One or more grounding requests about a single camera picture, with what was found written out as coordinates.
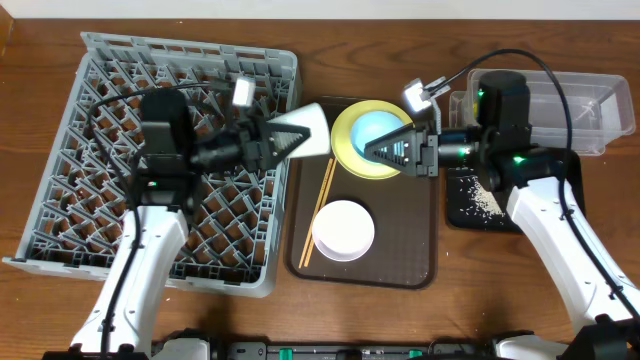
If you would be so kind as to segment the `light blue bowl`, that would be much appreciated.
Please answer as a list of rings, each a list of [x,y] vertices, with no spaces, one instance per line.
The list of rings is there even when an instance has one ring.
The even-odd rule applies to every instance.
[[[367,143],[404,125],[402,120],[386,111],[372,111],[360,116],[350,131],[351,144],[358,155],[365,155]]]

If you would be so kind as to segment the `white small cup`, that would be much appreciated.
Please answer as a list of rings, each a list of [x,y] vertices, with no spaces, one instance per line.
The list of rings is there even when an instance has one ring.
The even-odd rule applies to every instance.
[[[300,107],[273,119],[276,124],[306,127],[310,137],[298,146],[288,158],[327,155],[331,150],[330,130],[325,113],[318,103]]]

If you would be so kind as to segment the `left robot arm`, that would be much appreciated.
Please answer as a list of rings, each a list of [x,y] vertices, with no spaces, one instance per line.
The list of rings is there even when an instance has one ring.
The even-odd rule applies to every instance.
[[[273,119],[248,113],[251,86],[238,84],[237,120],[199,139],[182,86],[146,89],[141,97],[144,161],[125,183],[122,240],[94,308],[68,349],[46,359],[149,359],[158,307],[173,262],[203,200],[201,177],[241,165],[270,170],[290,158],[328,152],[329,129],[317,103]]]

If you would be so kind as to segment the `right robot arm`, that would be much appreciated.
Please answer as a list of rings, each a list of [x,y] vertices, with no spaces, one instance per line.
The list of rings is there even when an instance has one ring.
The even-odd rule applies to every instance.
[[[498,335],[492,359],[636,359],[639,290],[589,225],[567,175],[577,156],[531,140],[530,89],[514,71],[483,74],[478,124],[439,135],[410,125],[368,142],[366,159],[414,177],[470,163],[482,187],[526,235],[558,289],[576,333],[568,344],[531,331]]]

